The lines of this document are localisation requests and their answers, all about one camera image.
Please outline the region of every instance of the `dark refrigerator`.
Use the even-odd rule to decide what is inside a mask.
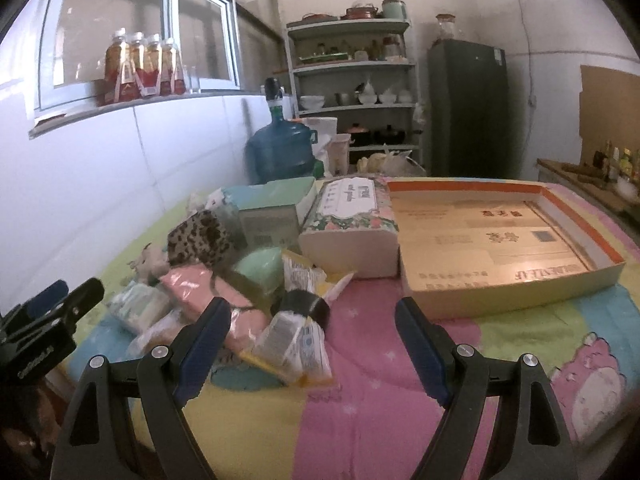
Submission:
[[[507,69],[504,51],[443,40],[428,53],[433,176],[507,178]]]

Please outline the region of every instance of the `shelf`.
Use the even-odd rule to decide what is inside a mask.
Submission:
[[[330,106],[320,108],[319,110],[300,110],[300,116],[312,114],[324,114],[326,112],[346,112],[348,110],[381,110],[385,108],[414,108],[414,103],[394,103],[392,105],[349,105],[349,106]]]
[[[350,152],[379,152],[384,149],[388,150],[419,150],[420,146],[416,144],[372,144],[370,146],[351,146],[349,148]]]
[[[336,61],[333,63],[318,63],[309,66],[300,66],[293,69],[296,75],[319,74],[337,70],[368,70],[370,68],[411,68],[415,63],[409,61]]]
[[[409,27],[405,20],[386,20],[372,18],[369,20],[338,20],[337,22],[309,23],[287,29],[292,40],[307,40],[337,34],[362,34],[364,32],[386,32],[387,34],[404,34]]]

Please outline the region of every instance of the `cable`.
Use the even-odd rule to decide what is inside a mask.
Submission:
[[[518,158],[518,168],[522,167],[522,163],[524,161],[524,152],[529,145],[529,139],[531,138],[531,134],[533,132],[533,111],[534,107],[532,106],[532,98],[534,95],[534,86],[533,86],[533,60],[531,57],[531,38],[529,37],[529,31],[527,30],[527,24],[524,20],[524,8],[522,7],[522,1],[518,1],[518,6],[520,7],[520,19],[522,21],[522,28],[524,30],[524,36],[527,39],[527,58],[529,60],[529,96],[527,97],[527,107],[529,108],[529,125],[527,127],[527,135],[524,139],[524,143],[522,144],[522,149],[520,150],[520,156]]]

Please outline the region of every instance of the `open box lid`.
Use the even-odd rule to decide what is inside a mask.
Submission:
[[[389,184],[406,291],[432,318],[482,316],[594,292],[624,259],[537,183]]]

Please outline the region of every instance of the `leopard print pouch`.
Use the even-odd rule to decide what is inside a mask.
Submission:
[[[172,267],[201,262],[211,270],[234,252],[226,229],[208,210],[198,211],[171,231],[167,250]]]

